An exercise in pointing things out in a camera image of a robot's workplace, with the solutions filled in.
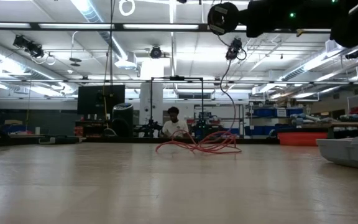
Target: gray bin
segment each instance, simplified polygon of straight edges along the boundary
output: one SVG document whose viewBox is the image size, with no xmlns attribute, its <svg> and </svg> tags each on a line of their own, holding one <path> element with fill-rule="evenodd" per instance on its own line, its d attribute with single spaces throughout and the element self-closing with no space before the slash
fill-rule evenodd
<svg viewBox="0 0 358 224">
<path fill-rule="evenodd" d="M 317 139 L 320 154 L 335 164 L 358 168 L 358 138 Z"/>
</svg>

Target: computer monitor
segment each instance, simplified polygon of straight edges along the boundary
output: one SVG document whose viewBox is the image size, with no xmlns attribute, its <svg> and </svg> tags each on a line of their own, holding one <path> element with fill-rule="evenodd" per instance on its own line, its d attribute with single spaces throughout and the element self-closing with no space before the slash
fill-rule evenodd
<svg viewBox="0 0 358 224">
<path fill-rule="evenodd" d="M 104 98 L 107 113 L 111 114 L 113 106 L 125 102 L 125 85 L 79 87 L 77 113 L 104 114 Z"/>
</svg>

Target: wooden floor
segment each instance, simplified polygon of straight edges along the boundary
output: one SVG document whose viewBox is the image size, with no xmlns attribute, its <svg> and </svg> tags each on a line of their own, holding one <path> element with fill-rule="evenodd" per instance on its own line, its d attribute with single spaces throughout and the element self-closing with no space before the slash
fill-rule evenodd
<svg viewBox="0 0 358 224">
<path fill-rule="evenodd" d="M 0 223 L 358 223 L 358 169 L 317 148 L 154 147 L 0 148 Z"/>
</svg>

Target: man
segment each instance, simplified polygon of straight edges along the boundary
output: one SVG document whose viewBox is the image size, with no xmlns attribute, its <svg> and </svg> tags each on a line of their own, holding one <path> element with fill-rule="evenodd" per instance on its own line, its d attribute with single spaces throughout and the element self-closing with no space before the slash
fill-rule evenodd
<svg viewBox="0 0 358 224">
<path fill-rule="evenodd" d="M 179 130 L 189 131 L 187 123 L 185 121 L 178 120 L 179 109 L 172 106 L 168 109 L 168 114 L 171 118 L 170 121 L 165 122 L 164 127 L 162 128 L 163 137 L 170 138 L 172 135 L 176 138 L 187 137 L 185 132 L 177 132 Z"/>
</svg>

